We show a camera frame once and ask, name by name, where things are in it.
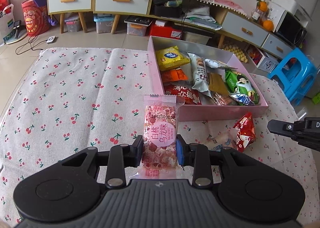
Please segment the pink nougat packet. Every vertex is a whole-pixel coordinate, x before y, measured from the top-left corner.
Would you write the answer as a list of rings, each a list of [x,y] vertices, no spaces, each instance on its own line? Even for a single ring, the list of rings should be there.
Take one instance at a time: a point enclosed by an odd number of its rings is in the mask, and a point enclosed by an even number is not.
[[[183,98],[176,95],[144,97],[142,159],[131,179],[175,179],[178,168],[176,135]]]

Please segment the green cartoon snack packet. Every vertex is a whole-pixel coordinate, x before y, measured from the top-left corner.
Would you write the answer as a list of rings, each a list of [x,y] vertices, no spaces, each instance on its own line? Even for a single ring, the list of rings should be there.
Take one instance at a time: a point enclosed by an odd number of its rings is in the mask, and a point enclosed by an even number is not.
[[[259,95],[248,78],[240,72],[225,70],[225,84],[229,94],[243,93],[257,105],[259,103]]]

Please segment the white cream cake packet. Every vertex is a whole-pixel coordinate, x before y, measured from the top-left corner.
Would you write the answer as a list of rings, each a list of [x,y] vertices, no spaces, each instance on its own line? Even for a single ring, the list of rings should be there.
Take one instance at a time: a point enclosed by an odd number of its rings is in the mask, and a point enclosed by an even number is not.
[[[210,139],[205,145],[211,151],[220,151],[223,147],[236,149],[234,141],[228,132],[217,135],[215,138]]]

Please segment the blue plastic stool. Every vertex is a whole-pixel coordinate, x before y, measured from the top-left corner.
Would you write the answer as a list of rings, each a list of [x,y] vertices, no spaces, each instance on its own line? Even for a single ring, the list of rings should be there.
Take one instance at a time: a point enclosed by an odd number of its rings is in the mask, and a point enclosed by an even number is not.
[[[299,49],[295,48],[268,74],[278,83],[293,106],[298,106],[313,86],[317,68]]]

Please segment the red white snack packet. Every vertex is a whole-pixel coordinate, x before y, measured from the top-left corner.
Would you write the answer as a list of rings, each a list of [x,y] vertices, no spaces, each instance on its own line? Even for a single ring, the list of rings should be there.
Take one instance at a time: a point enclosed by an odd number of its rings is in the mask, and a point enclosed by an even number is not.
[[[169,84],[164,86],[164,92],[166,95],[177,95],[184,98],[185,104],[201,105],[199,92],[189,87]]]

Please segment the silver biscuit packet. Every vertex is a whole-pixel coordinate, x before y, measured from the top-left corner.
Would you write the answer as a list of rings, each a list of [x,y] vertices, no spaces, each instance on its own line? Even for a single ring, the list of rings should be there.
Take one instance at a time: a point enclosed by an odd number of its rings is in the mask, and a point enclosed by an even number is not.
[[[207,77],[207,70],[204,60],[200,56],[193,53],[188,53],[188,55],[193,74],[192,89],[199,91],[209,98],[212,98],[212,94],[209,90],[209,80]]]

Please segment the small silver blue packet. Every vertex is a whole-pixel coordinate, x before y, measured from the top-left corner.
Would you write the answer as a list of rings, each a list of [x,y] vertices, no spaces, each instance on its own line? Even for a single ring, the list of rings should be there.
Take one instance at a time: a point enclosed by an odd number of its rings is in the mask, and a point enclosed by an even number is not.
[[[248,97],[248,95],[243,93],[231,93],[229,95],[233,100],[235,100],[240,105],[244,106],[254,106],[255,103]]]

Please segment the golden snack packet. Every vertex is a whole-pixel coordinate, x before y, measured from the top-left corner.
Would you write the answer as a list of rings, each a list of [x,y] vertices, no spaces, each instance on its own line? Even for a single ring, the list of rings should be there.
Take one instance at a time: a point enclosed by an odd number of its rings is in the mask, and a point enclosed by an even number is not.
[[[220,74],[210,72],[208,73],[209,90],[218,94],[228,96],[229,92],[225,82],[222,80]]]

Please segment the white patterned storage box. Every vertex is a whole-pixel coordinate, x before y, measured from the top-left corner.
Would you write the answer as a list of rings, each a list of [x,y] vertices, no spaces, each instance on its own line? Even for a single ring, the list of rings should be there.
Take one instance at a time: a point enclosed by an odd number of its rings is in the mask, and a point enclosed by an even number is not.
[[[268,52],[258,49],[253,45],[246,48],[249,58],[253,61],[257,69],[271,73],[279,64],[277,59]]]

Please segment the yellow snack packet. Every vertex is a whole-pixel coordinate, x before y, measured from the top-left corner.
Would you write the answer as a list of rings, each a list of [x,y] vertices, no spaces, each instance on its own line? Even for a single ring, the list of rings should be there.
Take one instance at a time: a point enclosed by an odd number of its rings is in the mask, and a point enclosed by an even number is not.
[[[158,68],[162,72],[190,63],[190,59],[180,52],[178,46],[171,46],[156,51],[156,59]]]

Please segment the black microwave oven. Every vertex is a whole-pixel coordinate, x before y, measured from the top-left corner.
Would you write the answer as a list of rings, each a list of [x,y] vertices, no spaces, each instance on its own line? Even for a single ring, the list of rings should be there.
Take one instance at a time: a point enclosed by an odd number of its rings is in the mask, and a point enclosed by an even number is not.
[[[300,47],[307,35],[307,30],[291,13],[285,10],[275,27],[275,34],[290,45]]]

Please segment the yellow egg tray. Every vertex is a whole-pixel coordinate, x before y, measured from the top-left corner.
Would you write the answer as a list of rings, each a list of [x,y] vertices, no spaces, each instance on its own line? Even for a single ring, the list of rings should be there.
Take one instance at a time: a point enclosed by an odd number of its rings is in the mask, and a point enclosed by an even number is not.
[[[233,53],[241,62],[248,63],[248,59],[245,55],[245,52],[235,44],[225,43],[222,46],[223,50]]]

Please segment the red box under cabinet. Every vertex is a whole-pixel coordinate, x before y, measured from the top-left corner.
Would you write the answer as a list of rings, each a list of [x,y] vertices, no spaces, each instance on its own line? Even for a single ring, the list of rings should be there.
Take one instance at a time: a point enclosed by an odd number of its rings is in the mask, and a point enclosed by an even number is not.
[[[179,40],[182,37],[182,31],[166,23],[164,24],[164,26],[159,26],[154,21],[151,24],[150,36],[165,37]]]

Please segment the oranges on cabinet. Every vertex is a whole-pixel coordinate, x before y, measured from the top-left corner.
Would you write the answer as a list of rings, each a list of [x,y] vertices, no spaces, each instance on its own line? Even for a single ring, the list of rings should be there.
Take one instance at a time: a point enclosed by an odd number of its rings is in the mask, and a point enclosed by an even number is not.
[[[274,30],[274,24],[272,20],[270,20],[267,15],[269,12],[268,4],[266,1],[263,0],[256,0],[257,2],[257,9],[262,12],[260,17],[259,23],[263,26],[264,29],[271,32]]]

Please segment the wooden TV cabinet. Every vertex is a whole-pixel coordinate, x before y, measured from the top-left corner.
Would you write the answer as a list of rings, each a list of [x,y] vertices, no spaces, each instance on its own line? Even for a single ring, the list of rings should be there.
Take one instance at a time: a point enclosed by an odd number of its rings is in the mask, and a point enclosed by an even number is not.
[[[172,21],[182,28],[219,33],[249,43],[277,58],[284,58],[292,47],[263,26],[232,10],[199,0],[47,0],[48,12],[137,15]]]

